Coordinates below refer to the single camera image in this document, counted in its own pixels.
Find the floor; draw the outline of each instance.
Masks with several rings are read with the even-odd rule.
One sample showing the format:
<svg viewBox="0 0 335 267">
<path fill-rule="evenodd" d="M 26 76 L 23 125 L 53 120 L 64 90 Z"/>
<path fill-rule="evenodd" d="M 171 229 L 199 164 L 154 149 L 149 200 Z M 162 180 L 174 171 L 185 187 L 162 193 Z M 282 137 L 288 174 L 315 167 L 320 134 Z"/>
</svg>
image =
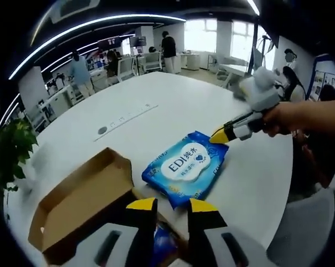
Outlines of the floor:
<svg viewBox="0 0 335 267">
<path fill-rule="evenodd" d="M 222 81 L 219 81 L 217 79 L 217 76 L 215 73 L 212 73 L 207 70 L 203 70 L 201 68 L 198 71 L 190 71 L 190 70 L 181 69 L 181 72 L 179 73 L 179 75 L 194 78 L 194 79 L 204 81 L 204 82 L 209 82 L 217 86 L 220 86 L 222 83 Z"/>
</svg>

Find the blue wet wipes package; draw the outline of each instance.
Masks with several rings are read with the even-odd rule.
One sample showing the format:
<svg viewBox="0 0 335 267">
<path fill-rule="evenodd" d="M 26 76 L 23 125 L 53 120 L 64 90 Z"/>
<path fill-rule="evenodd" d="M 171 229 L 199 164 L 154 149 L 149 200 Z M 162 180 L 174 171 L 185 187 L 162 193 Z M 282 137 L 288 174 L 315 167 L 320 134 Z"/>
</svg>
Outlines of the blue wet wipes package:
<svg viewBox="0 0 335 267">
<path fill-rule="evenodd" d="M 190 198 L 205 197 L 228 149 L 200 132 L 190 133 L 151 162 L 142 179 L 167 195 L 173 209 L 185 206 Z"/>
</svg>

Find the cardboard box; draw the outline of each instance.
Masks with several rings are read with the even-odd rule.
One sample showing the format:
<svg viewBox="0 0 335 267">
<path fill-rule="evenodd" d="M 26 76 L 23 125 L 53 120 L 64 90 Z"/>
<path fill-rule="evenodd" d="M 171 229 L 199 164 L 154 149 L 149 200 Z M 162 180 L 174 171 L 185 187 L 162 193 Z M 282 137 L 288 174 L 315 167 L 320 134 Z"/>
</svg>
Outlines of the cardboard box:
<svg viewBox="0 0 335 267">
<path fill-rule="evenodd" d="M 28 240 L 48 264 L 61 265 L 101 226 L 120 224 L 126 206 L 141 198 L 133 188 L 131 162 L 106 148 L 42 199 Z M 168 224 L 160 214 L 158 219 Z"/>
</svg>

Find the blue shirt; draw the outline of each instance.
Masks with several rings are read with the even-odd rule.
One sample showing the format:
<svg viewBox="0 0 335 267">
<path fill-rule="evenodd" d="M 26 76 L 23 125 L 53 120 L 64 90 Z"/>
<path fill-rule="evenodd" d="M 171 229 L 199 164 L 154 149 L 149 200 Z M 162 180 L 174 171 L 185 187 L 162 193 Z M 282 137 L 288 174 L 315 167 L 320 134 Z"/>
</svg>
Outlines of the blue shirt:
<svg viewBox="0 0 335 267">
<path fill-rule="evenodd" d="M 91 79 L 86 59 L 83 56 L 80 56 L 78 61 L 71 60 L 71 75 L 74 77 L 74 82 L 77 85 L 82 85 Z"/>
</svg>

